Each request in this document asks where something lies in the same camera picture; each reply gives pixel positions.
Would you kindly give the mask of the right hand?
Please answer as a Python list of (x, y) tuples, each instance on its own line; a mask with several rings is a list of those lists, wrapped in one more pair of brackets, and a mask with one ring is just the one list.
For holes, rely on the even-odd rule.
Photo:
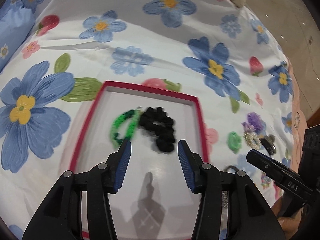
[(303, 215), (303, 208), (301, 208), (292, 217), (280, 217), (279, 213), (282, 208), (282, 202), (282, 197), (280, 197), (278, 200), (276, 200), (271, 209), (274, 215), (277, 217), (278, 222), (285, 233), (286, 239), (291, 239), (292, 236), (298, 231), (298, 227)]

